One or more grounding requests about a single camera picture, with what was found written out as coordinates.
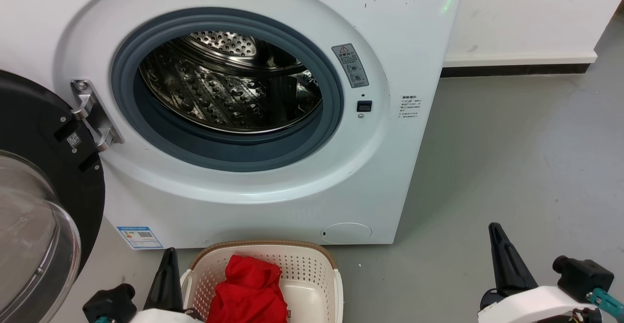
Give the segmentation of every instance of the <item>white wall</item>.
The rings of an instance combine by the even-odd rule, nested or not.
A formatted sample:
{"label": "white wall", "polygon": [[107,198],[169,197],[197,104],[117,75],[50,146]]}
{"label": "white wall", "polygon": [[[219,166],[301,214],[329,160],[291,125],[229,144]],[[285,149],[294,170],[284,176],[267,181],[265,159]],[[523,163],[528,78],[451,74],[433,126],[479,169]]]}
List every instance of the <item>white wall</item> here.
{"label": "white wall", "polygon": [[462,0],[444,66],[590,63],[622,0]]}

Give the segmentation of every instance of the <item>blue label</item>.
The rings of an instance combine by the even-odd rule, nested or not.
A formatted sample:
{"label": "blue label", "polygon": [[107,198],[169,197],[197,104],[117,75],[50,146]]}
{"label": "blue label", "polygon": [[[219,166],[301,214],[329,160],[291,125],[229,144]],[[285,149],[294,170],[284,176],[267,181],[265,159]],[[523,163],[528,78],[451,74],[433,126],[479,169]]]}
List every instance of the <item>blue label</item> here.
{"label": "blue label", "polygon": [[160,241],[149,227],[118,227],[121,235],[133,249],[162,249]]}

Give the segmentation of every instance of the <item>baseboard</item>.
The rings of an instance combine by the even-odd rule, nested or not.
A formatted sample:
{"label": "baseboard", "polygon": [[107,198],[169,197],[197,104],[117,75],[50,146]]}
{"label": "baseboard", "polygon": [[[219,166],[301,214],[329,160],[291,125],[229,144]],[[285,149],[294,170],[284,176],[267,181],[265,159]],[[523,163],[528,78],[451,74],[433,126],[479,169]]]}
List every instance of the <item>baseboard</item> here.
{"label": "baseboard", "polygon": [[560,65],[594,63],[595,52],[539,55],[447,55],[444,67],[514,66],[514,65]]}
{"label": "baseboard", "polygon": [[597,58],[595,52],[540,58],[473,57],[468,59],[468,57],[447,57],[444,61],[441,77],[584,74]]}
{"label": "baseboard", "polygon": [[563,63],[557,65],[510,65],[510,66],[474,66],[445,67],[441,78],[450,77],[486,77],[486,76],[524,76],[524,75],[562,75],[584,74],[590,63]]}

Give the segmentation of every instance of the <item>teal connector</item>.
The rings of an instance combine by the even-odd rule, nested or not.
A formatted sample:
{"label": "teal connector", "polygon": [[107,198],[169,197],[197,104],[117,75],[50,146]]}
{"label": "teal connector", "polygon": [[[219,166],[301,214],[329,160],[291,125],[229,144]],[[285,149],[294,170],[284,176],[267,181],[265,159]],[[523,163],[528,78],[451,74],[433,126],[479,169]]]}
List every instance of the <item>teal connector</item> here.
{"label": "teal connector", "polygon": [[594,289],[590,294],[587,294],[590,303],[615,317],[618,322],[624,323],[624,305],[620,301],[600,288]]}

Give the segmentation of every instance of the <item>brown basket rim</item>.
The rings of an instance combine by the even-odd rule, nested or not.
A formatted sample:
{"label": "brown basket rim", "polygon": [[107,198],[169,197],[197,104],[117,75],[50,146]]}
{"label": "brown basket rim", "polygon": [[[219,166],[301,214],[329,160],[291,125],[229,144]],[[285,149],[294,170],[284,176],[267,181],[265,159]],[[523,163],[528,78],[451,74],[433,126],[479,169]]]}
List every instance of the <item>brown basket rim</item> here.
{"label": "brown basket rim", "polygon": [[286,246],[299,246],[299,247],[307,247],[310,249],[317,250],[323,256],[327,257],[328,261],[332,269],[337,269],[338,265],[332,254],[330,254],[327,249],[323,246],[317,245],[315,243],[308,243],[307,241],[297,241],[297,240],[283,240],[283,239],[259,239],[259,240],[234,240],[234,241],[224,241],[222,243],[217,243],[215,245],[206,247],[202,250],[193,261],[190,266],[191,270],[195,269],[195,266],[199,263],[199,261],[209,254],[210,252],[218,249],[223,249],[225,247],[234,247],[234,246],[249,246],[249,245],[286,245]]}

